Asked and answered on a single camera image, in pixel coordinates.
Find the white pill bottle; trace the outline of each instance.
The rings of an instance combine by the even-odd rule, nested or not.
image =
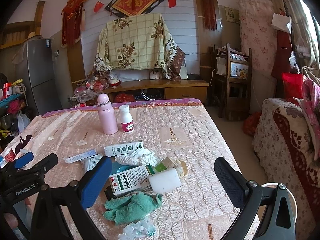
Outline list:
[[[119,110],[120,110],[120,121],[121,121],[123,132],[125,133],[133,132],[134,125],[133,125],[132,116],[129,113],[129,105],[119,106]]]

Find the cabinet drawer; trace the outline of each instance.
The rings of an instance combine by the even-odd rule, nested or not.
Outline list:
[[[165,99],[197,98],[204,102],[207,98],[207,87],[175,87],[164,89]]]

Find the chinese flag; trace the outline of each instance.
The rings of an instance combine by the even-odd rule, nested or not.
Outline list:
[[[175,7],[177,4],[177,0],[168,0],[169,8]]]
[[[95,7],[94,7],[94,9],[93,9],[93,11],[94,11],[94,12],[99,11],[102,6],[104,6],[104,3],[97,1],[96,5],[95,5]]]

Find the screw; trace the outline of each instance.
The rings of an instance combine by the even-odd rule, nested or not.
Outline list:
[[[70,183],[69,183],[69,185],[71,186],[71,187],[75,187],[75,186],[77,186],[78,185],[78,181],[77,180],[73,180],[73,181],[71,181]]]
[[[280,183],[280,184],[279,184],[279,188],[280,188],[280,189],[286,189],[287,187],[285,186],[285,184]]]
[[[48,185],[47,184],[44,184],[41,186],[41,190],[47,190],[48,189]]]
[[[256,187],[256,186],[258,185],[258,183],[257,183],[256,181],[254,181],[254,180],[250,180],[250,181],[249,181],[249,185],[250,185],[251,187]]]

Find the gray refrigerator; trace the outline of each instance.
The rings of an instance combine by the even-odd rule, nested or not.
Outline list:
[[[54,81],[51,40],[29,40],[23,47],[16,76],[23,79],[29,107],[35,115],[62,109]]]

